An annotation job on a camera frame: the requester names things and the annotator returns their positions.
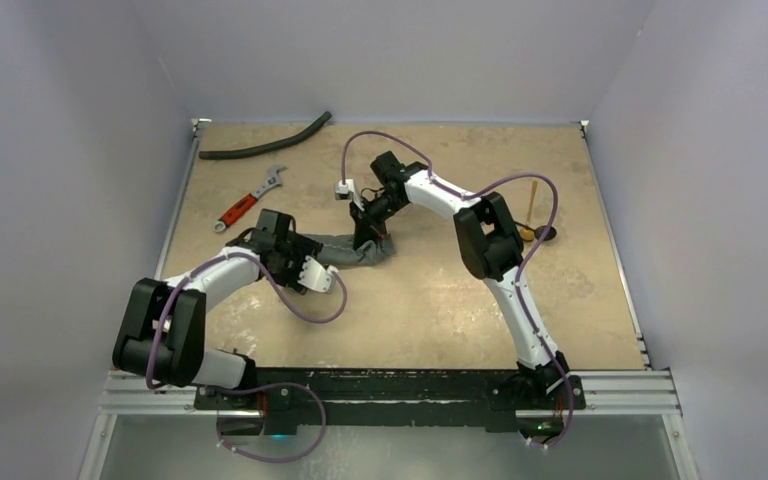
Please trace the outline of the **grey cloth napkin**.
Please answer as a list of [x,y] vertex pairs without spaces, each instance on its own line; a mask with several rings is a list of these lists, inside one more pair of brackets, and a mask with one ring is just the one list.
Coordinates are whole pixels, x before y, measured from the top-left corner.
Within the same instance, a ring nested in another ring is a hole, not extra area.
[[322,250],[315,258],[325,265],[337,268],[370,267],[383,263],[396,253],[392,238],[366,241],[354,246],[352,234],[328,235],[304,233],[304,236],[322,244]]

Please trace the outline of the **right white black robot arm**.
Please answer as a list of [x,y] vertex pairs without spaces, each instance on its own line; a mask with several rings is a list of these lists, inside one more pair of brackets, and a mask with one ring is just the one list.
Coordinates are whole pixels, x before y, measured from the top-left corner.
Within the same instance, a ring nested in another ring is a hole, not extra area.
[[504,197],[494,186],[477,193],[457,187],[430,166],[404,165],[391,152],[379,155],[371,169],[381,184],[380,194],[371,200],[346,177],[334,187],[336,199],[350,203],[355,245],[382,241],[387,220],[409,204],[452,221],[460,258],[492,293],[515,347],[518,371],[498,387],[498,395],[536,407],[573,410],[576,397],[569,366],[540,317],[525,277],[533,253],[525,248]]

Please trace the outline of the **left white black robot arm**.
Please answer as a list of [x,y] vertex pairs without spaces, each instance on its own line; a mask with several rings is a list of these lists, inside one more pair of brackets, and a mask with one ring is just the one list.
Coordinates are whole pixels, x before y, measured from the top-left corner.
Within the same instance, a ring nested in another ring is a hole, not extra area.
[[150,388],[218,388],[232,408],[249,407],[258,395],[256,363],[245,354],[209,348],[207,314],[260,280],[278,292],[307,293],[308,277],[322,266],[322,249],[321,242],[296,232],[293,216],[265,210],[255,226],[203,264],[165,280],[139,280],[114,343],[114,368],[143,376]]

